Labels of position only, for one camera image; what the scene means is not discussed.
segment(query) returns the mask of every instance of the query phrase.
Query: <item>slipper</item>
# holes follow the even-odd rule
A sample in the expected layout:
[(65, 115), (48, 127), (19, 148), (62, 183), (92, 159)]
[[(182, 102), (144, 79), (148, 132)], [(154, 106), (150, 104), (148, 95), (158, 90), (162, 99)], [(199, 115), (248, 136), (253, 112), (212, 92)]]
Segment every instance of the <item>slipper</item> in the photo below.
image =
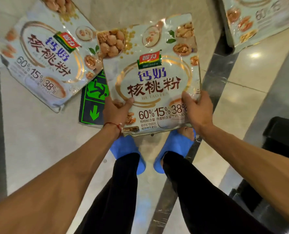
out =
[(177, 130), (172, 130), (167, 137), (167, 140), (161, 149), (161, 152), (156, 157), (153, 167), (158, 173), (165, 173), (161, 165), (161, 159), (167, 151), (172, 151), (178, 153), (179, 155), (185, 157), (189, 152), (190, 147), (193, 145), (194, 141), (189, 138), (179, 134)]
[(140, 175), (145, 171), (145, 161), (141, 156), (134, 139), (130, 135), (127, 135), (126, 137), (120, 136), (116, 141), (114, 141), (110, 150), (116, 159), (119, 159), (120, 157), (123, 157), (130, 153), (138, 153), (140, 155), (140, 159), (137, 169), (137, 175)]

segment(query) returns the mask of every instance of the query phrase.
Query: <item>person's right arm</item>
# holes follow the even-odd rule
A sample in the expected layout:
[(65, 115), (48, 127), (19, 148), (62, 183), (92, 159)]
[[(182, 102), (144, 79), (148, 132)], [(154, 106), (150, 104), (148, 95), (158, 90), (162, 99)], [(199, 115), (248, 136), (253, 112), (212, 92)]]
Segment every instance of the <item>person's right arm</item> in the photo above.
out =
[(194, 102), (183, 93), (196, 132), (289, 221), (289, 158), (250, 145), (213, 125), (213, 104), (207, 92)]

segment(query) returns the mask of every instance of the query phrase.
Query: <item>running man symbol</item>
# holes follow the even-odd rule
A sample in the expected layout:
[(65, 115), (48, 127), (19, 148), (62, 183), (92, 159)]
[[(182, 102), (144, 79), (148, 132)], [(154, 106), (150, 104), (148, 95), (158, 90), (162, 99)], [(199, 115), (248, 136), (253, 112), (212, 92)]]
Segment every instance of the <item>running man symbol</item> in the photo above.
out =
[(87, 95), (91, 98), (105, 100), (109, 95), (109, 88), (107, 85), (99, 83), (95, 78), (87, 85)]

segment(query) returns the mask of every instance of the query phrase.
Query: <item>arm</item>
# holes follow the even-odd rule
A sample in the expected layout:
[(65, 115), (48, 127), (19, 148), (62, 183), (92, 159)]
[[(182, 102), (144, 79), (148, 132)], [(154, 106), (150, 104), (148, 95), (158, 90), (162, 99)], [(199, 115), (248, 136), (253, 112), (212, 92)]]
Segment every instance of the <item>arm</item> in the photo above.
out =
[[(133, 99), (129, 99), (117, 109), (106, 98), (104, 121), (125, 122), (132, 103)], [(76, 151), (0, 202), (0, 234), (65, 234), (93, 175), (119, 133), (115, 125), (105, 125)]]
[(186, 93), (193, 128), (250, 185), (289, 221), (289, 158), (250, 145), (213, 125), (213, 105), (207, 92), (195, 103)]

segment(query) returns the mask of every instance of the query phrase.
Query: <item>foot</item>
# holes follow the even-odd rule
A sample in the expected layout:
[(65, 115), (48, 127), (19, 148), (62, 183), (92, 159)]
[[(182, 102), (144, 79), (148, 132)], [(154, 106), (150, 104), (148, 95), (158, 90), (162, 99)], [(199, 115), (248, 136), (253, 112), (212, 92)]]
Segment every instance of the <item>foot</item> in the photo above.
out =
[(163, 157), (167, 151), (172, 151), (178, 153), (179, 155), (185, 157), (193, 145), (195, 138), (195, 131), (189, 127), (181, 127), (177, 130), (170, 132), (161, 152), (155, 159), (153, 164), (154, 169), (158, 173), (164, 173), (163, 170)]
[(140, 175), (145, 171), (145, 162), (138, 150), (138, 147), (134, 142), (134, 139), (130, 135), (126, 137), (119, 137), (116, 141), (114, 141), (110, 150), (116, 159), (119, 159), (120, 157), (123, 157), (130, 153), (138, 153), (140, 159), (137, 169), (137, 175)]

